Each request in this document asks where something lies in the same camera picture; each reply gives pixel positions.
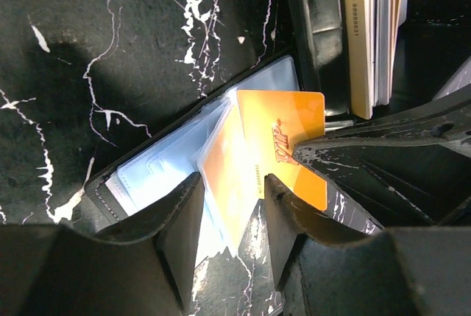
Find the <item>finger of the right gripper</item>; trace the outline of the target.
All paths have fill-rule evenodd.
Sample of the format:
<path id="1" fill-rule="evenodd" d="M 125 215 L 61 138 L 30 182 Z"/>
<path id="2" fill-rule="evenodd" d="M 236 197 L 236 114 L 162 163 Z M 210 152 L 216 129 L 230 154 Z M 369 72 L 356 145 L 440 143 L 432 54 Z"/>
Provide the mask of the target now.
<path id="1" fill-rule="evenodd" d="M 295 158 L 348 146 L 423 147 L 441 145 L 470 157 L 470 86 L 410 110 L 300 142 Z"/>
<path id="2" fill-rule="evenodd" d="M 382 226 L 470 225 L 470 158 L 442 146 L 300 146 L 294 157 Z"/>

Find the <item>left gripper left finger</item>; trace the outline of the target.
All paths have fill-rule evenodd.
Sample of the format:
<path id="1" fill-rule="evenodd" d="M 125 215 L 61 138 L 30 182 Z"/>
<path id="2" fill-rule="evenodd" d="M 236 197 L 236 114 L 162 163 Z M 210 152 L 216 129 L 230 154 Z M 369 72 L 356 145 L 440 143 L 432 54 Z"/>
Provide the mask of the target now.
<path id="1" fill-rule="evenodd" d="M 107 269 L 127 315 L 187 315 L 204 200 L 202 176 L 191 173 L 169 194 L 111 225 Z"/>

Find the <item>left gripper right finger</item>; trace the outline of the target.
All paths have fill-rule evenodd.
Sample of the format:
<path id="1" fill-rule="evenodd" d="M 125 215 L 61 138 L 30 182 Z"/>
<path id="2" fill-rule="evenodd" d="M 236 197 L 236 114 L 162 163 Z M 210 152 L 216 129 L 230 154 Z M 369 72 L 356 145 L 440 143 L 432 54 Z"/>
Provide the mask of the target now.
<path id="1" fill-rule="evenodd" d="M 279 178 L 264 178 L 266 226 L 275 289 L 282 291 L 289 269 L 305 242 L 310 239 L 321 246 L 342 246 L 379 234 L 381 229 L 365 219 L 355 229 L 339 222 L 296 196 Z"/>

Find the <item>black card box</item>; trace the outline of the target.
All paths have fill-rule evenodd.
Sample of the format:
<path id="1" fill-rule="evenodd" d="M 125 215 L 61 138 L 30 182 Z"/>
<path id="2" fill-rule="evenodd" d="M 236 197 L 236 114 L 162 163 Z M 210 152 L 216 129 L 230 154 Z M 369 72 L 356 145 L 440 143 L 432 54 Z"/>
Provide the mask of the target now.
<path id="1" fill-rule="evenodd" d="M 329 121 L 351 110 L 344 0 L 288 0 L 302 88 L 325 98 Z M 470 84 L 470 0 L 408 0 L 399 26 L 388 105 L 371 119 L 440 99 Z"/>

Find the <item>black card holder wallet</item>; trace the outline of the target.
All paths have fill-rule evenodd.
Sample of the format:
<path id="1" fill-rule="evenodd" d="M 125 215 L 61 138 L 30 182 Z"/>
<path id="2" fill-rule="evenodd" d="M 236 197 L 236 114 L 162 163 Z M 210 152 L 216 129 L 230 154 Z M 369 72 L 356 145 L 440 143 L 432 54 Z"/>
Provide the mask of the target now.
<path id="1" fill-rule="evenodd" d="M 169 127 L 103 169 L 85 192 L 113 224 L 141 213 L 197 172 L 198 157 L 238 90 L 296 91 L 295 59 L 271 56 L 229 81 Z"/>

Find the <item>brown credit card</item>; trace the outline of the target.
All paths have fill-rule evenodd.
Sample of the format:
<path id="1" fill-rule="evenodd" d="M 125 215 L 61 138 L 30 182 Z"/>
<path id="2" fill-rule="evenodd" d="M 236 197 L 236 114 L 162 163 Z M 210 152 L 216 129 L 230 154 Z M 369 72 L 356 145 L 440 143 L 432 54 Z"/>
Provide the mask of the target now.
<path id="1" fill-rule="evenodd" d="M 208 206 L 224 244 L 235 255 L 260 194 L 253 143 L 240 110 L 228 107 L 203 147 L 197 162 L 208 193 Z"/>

